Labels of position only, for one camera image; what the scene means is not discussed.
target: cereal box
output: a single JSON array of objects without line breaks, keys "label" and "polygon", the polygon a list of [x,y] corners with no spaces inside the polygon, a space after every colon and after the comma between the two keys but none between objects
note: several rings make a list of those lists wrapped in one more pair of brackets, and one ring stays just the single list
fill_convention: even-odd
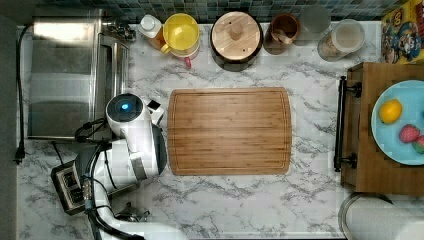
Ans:
[{"label": "cereal box", "polygon": [[424,62],[424,0],[410,0],[382,19],[381,53],[387,63]]}]

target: wall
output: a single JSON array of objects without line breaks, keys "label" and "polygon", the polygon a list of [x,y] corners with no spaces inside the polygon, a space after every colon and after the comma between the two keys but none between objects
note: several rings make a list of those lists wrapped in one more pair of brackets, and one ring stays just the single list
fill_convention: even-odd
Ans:
[{"label": "wall", "polygon": [[16,23],[0,15],[0,239],[16,234]]},{"label": "wall", "polygon": [[200,23],[214,23],[217,17],[229,11],[244,11],[259,22],[269,22],[282,12],[298,15],[302,7],[310,4],[325,6],[333,20],[380,19],[401,5],[404,0],[44,0],[60,6],[90,6],[109,9],[114,16],[125,16],[139,22],[151,14],[164,22],[170,15],[185,12]]},{"label": "wall", "polygon": [[34,7],[40,4],[45,4],[44,0],[0,0],[0,14],[18,24],[28,24]]},{"label": "wall", "polygon": [[0,0],[0,239],[16,239],[16,37],[43,0]]}]

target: teal plate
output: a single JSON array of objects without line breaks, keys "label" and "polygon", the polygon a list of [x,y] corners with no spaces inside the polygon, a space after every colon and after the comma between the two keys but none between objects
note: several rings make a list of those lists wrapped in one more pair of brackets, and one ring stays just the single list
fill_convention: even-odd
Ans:
[{"label": "teal plate", "polygon": [[[402,104],[402,115],[393,124],[384,124],[378,111],[386,101],[396,98]],[[380,149],[391,159],[406,165],[424,164],[424,154],[417,153],[412,143],[403,143],[399,132],[406,124],[413,124],[424,135],[424,82],[408,80],[386,89],[372,110],[371,128]]]}]

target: white bottle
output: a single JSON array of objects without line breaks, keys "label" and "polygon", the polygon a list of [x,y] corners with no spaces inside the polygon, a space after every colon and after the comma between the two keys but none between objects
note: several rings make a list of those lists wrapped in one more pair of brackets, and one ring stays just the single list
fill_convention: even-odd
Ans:
[{"label": "white bottle", "polygon": [[165,45],[162,23],[152,15],[147,14],[141,19],[138,30],[146,36],[147,41],[157,50],[160,50]]}]

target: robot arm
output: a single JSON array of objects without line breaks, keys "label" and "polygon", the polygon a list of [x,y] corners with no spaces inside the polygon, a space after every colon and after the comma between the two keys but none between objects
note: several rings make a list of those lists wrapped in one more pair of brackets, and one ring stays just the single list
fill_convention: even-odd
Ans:
[{"label": "robot arm", "polygon": [[115,218],[108,192],[159,175],[164,163],[160,162],[163,156],[158,157],[155,148],[156,126],[140,98],[132,94],[116,96],[108,103],[106,115],[112,131],[124,139],[112,142],[111,148],[96,154],[84,180],[86,212],[98,226],[99,236],[101,239],[187,240],[180,230],[165,224]]}]

